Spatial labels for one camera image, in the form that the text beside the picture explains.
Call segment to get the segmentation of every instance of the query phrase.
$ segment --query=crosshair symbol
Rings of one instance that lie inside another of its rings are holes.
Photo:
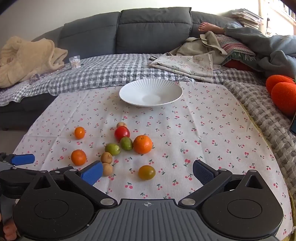
[[[145,205],[146,207],[149,207],[149,206],[151,206],[151,205],[153,205],[153,204],[150,203],[150,202],[146,202],[146,203],[143,203],[143,205]]]

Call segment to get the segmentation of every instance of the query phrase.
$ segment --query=green fruit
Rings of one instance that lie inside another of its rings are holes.
[[[127,151],[133,149],[133,141],[129,137],[123,137],[120,140],[121,148]]]
[[[117,144],[109,143],[105,147],[105,152],[109,152],[112,156],[116,156],[120,153],[120,148]]]

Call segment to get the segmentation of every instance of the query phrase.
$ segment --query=floor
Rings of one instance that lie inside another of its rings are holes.
[[[12,154],[26,131],[0,131],[0,152]]]

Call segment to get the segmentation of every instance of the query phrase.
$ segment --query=fluted white bowl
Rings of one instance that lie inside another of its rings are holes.
[[[123,101],[141,107],[169,104],[178,100],[182,94],[183,90],[179,85],[163,79],[136,80],[119,91]]]

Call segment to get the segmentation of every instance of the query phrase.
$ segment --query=gray sofa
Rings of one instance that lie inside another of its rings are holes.
[[[180,46],[188,37],[198,37],[198,27],[209,22],[224,27],[234,21],[190,7],[128,9],[77,19],[35,38],[51,39],[68,50],[69,57],[81,58],[121,53],[165,53]],[[0,107],[0,128],[29,129],[55,99],[42,94],[26,97],[20,103]]]

